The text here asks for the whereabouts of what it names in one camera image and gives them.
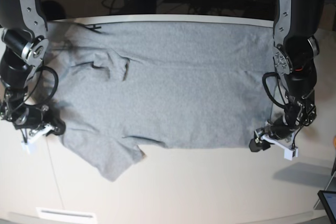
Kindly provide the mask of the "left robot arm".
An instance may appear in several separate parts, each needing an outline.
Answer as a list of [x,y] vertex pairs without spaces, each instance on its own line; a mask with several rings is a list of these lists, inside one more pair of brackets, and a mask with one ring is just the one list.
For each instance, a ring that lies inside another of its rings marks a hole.
[[314,58],[319,54],[315,38],[324,0],[276,0],[273,26],[274,72],[263,75],[269,99],[284,114],[254,131],[251,152],[265,151],[289,139],[290,157],[297,154],[296,134],[316,119],[314,88],[317,71]]

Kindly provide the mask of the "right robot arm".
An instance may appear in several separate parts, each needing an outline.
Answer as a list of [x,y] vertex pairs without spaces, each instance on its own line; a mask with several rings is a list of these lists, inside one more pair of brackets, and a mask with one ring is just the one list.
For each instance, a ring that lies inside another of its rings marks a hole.
[[[1,57],[1,119],[11,122],[23,136],[62,135],[65,122],[49,107],[59,78],[56,71],[44,64],[49,45],[47,21],[40,0],[1,0],[1,42],[5,51]],[[43,101],[29,105],[32,95],[28,84],[36,73],[49,72],[54,77],[51,93]]]

